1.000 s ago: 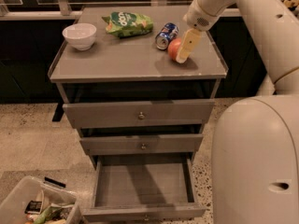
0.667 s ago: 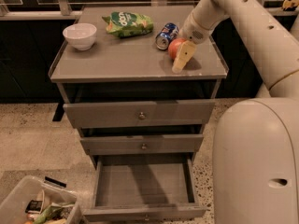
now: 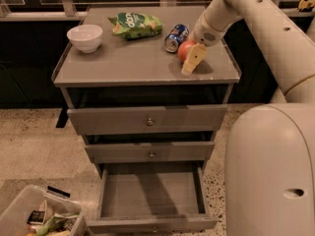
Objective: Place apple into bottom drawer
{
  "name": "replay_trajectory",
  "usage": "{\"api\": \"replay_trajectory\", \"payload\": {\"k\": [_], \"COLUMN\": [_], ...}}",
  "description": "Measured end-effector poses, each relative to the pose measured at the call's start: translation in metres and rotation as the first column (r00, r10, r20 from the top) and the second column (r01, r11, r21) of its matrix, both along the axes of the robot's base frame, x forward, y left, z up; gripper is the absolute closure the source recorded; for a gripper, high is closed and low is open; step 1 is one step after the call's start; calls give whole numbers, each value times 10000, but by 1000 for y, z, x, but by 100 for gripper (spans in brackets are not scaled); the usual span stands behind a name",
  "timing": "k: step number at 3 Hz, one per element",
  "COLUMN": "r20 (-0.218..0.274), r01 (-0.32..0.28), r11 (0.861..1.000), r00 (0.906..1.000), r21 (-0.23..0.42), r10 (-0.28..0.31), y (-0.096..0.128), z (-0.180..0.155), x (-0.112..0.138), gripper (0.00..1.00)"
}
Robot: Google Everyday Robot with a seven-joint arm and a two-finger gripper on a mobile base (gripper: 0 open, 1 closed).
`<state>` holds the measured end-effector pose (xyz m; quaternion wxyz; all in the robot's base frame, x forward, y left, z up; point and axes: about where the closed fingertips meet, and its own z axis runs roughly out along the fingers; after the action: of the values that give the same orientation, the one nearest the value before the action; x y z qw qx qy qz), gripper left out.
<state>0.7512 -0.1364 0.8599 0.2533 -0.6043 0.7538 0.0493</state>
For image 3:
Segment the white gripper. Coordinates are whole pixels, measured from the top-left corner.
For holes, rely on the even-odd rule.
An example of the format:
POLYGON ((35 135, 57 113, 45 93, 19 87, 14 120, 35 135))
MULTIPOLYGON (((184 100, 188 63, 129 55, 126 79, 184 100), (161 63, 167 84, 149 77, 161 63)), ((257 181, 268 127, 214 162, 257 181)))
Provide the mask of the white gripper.
POLYGON ((216 45, 224 35, 225 30, 212 27, 206 21, 206 13, 203 13, 188 36, 188 39, 194 40, 196 44, 189 49, 185 61, 182 62, 181 73, 185 76, 191 75, 206 57, 207 47, 216 45))

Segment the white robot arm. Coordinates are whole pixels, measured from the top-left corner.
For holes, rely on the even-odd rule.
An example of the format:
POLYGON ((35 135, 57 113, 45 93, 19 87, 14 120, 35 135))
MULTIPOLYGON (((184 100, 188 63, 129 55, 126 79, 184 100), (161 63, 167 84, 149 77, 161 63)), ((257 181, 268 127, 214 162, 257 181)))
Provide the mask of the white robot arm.
POLYGON ((226 236, 315 236, 315 43, 272 0, 213 0, 190 37, 191 74, 244 20, 283 94, 249 109, 226 142, 226 236))

